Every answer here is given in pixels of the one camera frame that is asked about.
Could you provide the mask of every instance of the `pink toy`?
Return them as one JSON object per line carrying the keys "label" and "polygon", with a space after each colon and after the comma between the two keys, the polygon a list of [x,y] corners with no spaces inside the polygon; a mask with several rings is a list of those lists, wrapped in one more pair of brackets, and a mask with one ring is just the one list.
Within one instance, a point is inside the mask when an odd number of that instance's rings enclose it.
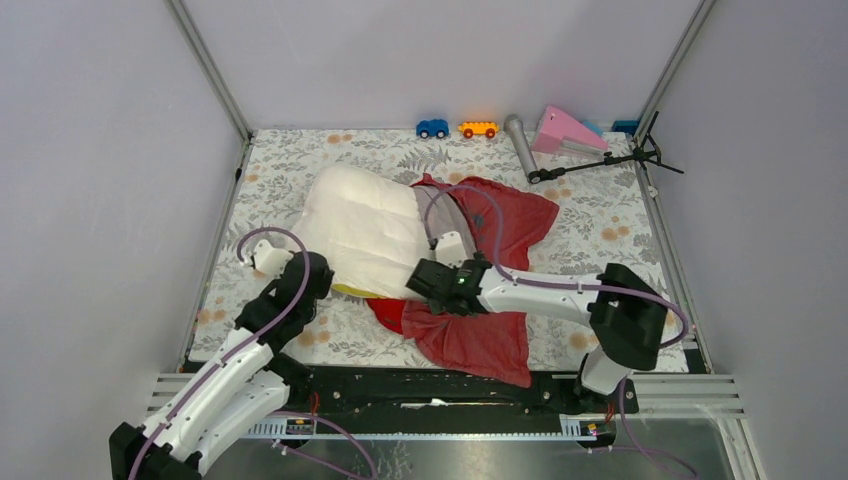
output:
{"label": "pink toy", "polygon": [[607,151],[609,145],[571,115],[548,105],[542,120],[539,121],[531,149],[553,154],[563,147],[601,154]]}

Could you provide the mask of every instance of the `gray fabric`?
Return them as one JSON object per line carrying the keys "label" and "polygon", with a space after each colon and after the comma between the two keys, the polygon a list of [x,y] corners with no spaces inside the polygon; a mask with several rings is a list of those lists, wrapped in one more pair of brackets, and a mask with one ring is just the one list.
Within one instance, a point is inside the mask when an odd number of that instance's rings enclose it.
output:
{"label": "gray fabric", "polygon": [[[424,220],[424,211],[427,210],[427,205],[430,200],[436,196],[439,189],[430,185],[416,185],[412,187],[415,191],[415,200],[418,202],[418,213],[421,215],[421,221]],[[462,238],[462,246],[465,247],[465,254],[468,258],[474,255],[477,247],[474,243],[474,236],[471,234],[471,228],[468,226],[468,221],[459,205],[456,204],[450,195],[442,195],[436,200],[433,209],[430,211],[430,218],[427,219],[430,225],[430,235],[437,238],[443,233],[456,231]]]}

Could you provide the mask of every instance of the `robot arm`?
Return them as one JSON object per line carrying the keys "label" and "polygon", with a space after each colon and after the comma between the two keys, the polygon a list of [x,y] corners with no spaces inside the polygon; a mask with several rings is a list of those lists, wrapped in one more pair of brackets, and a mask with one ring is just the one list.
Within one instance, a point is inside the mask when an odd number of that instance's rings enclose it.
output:
{"label": "robot arm", "polygon": [[[664,308],[604,292],[568,291],[512,282],[497,273],[481,255],[463,260],[459,258],[460,250],[455,245],[448,248],[448,245],[450,242],[444,242],[442,248],[437,248],[436,258],[445,263],[421,260],[407,287],[427,299],[436,314],[518,311],[565,318],[591,327],[600,347],[590,353],[581,366],[572,392],[580,404],[586,400],[587,404],[600,402],[605,406],[607,395],[633,369],[654,367],[665,321]],[[113,478],[128,478],[142,445],[152,436],[137,480],[200,479],[258,420],[286,404],[298,405],[306,400],[309,389],[314,387],[310,369],[277,352],[314,318],[316,300],[325,298],[329,292],[333,272],[322,256],[308,253],[311,267],[305,295],[282,322],[264,331],[264,327],[292,301],[303,279],[303,255],[298,253],[288,258],[271,249],[264,256],[253,257],[262,268],[270,265],[268,270],[272,274],[283,267],[285,270],[258,298],[248,302],[236,319],[236,328],[216,356],[172,402],[138,428],[124,423],[115,430],[109,439]],[[571,277],[515,270],[510,270],[509,274],[513,278],[537,282],[578,282],[584,286],[611,284],[653,292],[633,272],[616,264],[608,265],[598,276]],[[261,331],[264,333],[238,353],[230,354],[232,347]],[[164,425],[164,429],[155,435],[160,425]]]}
{"label": "robot arm", "polygon": [[[640,298],[598,291],[598,286],[610,285],[656,295],[629,268],[612,263],[600,275],[581,277],[506,270],[513,279],[529,282],[508,280],[478,254],[458,267],[421,260],[407,287],[424,296],[435,314],[524,312],[592,328],[599,347],[584,359],[579,379],[582,387],[600,395],[612,393],[633,370],[656,367],[667,310]],[[580,287],[550,287],[562,284]]]}

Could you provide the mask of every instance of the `patterned fabric surface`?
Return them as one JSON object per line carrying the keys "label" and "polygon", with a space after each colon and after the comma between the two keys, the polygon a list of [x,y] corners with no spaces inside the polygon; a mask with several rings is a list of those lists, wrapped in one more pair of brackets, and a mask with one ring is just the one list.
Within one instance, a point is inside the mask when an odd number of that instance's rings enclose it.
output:
{"label": "patterned fabric surface", "polygon": [[[624,134],[608,133],[614,155],[629,153]],[[579,157],[535,154],[540,167],[585,163]],[[530,185],[509,137],[421,140],[411,130],[263,130],[258,133],[232,218],[224,234],[204,304],[198,313],[189,360],[206,361],[232,328],[233,320],[268,278],[241,266],[235,246],[260,226],[291,227],[300,215],[312,179],[334,163],[355,165],[403,184],[423,173],[457,183],[476,175],[530,191],[556,202],[559,216],[547,237],[530,249],[531,270],[562,274],[601,272],[608,262],[628,265],[649,285],[665,293],[659,253],[633,165],[583,170],[552,182]],[[281,238],[257,235],[282,245]],[[664,338],[679,330],[666,324]],[[569,321],[527,317],[532,370],[577,370],[595,348],[592,331]],[[433,367],[415,346],[377,323],[365,302],[332,293],[319,303],[317,318],[286,353],[308,364]],[[657,371],[686,372],[679,344],[660,354]]]}

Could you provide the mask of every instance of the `toy car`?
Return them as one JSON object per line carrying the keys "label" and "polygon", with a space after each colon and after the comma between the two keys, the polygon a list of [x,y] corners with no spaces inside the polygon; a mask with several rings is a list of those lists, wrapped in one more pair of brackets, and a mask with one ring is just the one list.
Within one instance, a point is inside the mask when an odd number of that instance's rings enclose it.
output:
{"label": "toy car", "polygon": [[448,122],[441,118],[421,120],[415,127],[415,134],[421,138],[445,138],[450,135],[450,126],[448,125]]}
{"label": "toy car", "polygon": [[465,122],[459,126],[459,131],[462,132],[462,136],[465,138],[471,138],[475,133],[477,135],[486,135],[486,138],[492,138],[501,129],[495,122]]}

